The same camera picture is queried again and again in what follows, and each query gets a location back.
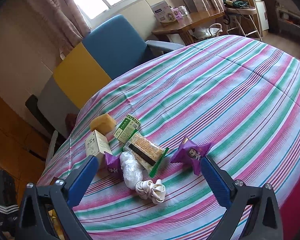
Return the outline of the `purple snack packet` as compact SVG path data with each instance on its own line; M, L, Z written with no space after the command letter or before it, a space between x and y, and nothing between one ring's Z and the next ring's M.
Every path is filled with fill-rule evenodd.
M123 173L121 169L120 158L108 152L104 153L104 157L105 157L106 168L108 172L111 173L116 178L122 179Z
M195 175L200 175L200 161L205 157L213 143L197 145L188 137L184 137L177 151L170 159L170 163L183 163L191 165Z

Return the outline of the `beige medicine box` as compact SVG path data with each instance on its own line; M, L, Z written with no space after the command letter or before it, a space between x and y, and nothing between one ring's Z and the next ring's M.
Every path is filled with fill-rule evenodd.
M98 159L100 166L104 165L105 153L112 154L110 145L106 136L97 130L92 131L85 140L86 155L93 155Z

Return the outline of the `yellow sponge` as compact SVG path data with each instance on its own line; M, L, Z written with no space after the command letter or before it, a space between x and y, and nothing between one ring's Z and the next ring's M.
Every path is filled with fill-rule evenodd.
M116 126L116 121L108 113L97 116L90 122L90 131L98 131L102 135L107 135Z

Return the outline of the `cracker packet green edge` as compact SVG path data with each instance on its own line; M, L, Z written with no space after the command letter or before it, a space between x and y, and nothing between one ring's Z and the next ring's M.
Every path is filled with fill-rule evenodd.
M149 176L153 178L169 148L162 148L152 143L135 130L124 145L123 150L134 155L136 160L147 170Z

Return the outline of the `green medicine box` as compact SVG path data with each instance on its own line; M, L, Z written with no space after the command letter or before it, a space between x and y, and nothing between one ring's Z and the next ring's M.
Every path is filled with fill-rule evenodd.
M134 131L140 127L140 125L141 122L139 119L128 114L116 129L113 136L119 142L125 144L130 139Z

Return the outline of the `dark red cushion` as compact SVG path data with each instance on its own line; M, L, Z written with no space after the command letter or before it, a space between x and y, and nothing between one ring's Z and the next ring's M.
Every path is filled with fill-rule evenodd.
M73 113L69 113L66 115L65 125L66 125L66 130L68 135L70 135L70 133L72 132L72 130L76 125L77 116L78 116L77 114L73 114Z

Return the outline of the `wooden wardrobe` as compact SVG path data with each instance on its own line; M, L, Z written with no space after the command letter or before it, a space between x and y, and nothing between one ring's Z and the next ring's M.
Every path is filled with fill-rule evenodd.
M48 147L45 138L0 97L0 170L14 178L19 203L26 184L40 178Z

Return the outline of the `striped bedspread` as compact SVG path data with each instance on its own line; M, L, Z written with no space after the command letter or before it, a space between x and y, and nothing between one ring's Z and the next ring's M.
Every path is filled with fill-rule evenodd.
M75 214L93 239L206 239L225 209L192 168L170 163L184 137L213 144L209 156L247 185L270 183L284 238L300 229L300 61L249 38L199 42L142 64L96 93L38 183L65 178L85 159L91 120L131 114L140 133L168 148L156 174L160 205L98 172Z

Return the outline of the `black rolled mat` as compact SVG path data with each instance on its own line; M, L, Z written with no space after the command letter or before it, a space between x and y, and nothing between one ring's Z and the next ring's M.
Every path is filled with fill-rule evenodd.
M25 106L50 135L58 132L57 142L60 145L65 142L65 136L60 128L61 123L57 120L57 105L53 97L47 94L37 97L32 94L26 100Z

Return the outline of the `grey yellow blue sofa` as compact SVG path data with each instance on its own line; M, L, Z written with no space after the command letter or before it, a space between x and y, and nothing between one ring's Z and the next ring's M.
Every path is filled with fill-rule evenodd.
M144 41L124 16L114 16L70 51L40 95L47 94L55 99L57 120L67 138L67 114L78 114L85 103L108 83L154 59L153 50L168 53L181 47L171 42Z

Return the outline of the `white kettle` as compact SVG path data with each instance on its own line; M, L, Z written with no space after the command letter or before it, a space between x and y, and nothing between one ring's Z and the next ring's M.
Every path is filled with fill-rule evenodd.
M214 23L208 28L197 27L194 29L193 35L198 40L205 40L208 38L216 37L223 32L222 25L220 23Z

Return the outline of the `wooden side table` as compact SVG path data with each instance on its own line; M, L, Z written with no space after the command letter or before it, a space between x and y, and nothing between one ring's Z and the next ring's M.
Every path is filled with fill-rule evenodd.
M181 18L181 20L170 23L165 27L157 27L152 34L159 40L164 40L163 36L178 34L186 46L193 44L193 38L189 33L192 30L206 22L210 22L217 18L223 17L224 12L213 11L210 15L207 11L193 12Z

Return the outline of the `floral curtain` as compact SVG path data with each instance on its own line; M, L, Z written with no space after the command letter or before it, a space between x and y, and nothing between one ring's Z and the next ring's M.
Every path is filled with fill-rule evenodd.
M64 59L91 29L74 0L25 0L48 29Z

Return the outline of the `white appliance box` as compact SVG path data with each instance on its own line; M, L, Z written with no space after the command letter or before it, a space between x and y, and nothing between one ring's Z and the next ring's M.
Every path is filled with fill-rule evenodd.
M175 18L171 7L166 1L161 1L154 5L151 5L151 10L153 11L153 14L162 26L166 26L177 22L177 19Z

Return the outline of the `metal frame chair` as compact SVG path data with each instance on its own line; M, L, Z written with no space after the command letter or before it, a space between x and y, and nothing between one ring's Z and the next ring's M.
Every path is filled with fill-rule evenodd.
M254 15L257 14L257 9L243 0L223 0L225 6L225 17L226 17L226 33L230 31L238 30L239 33L244 37L256 36L257 39L262 41L260 31L258 30L254 21ZM246 32L241 24L242 20L246 20L251 30Z

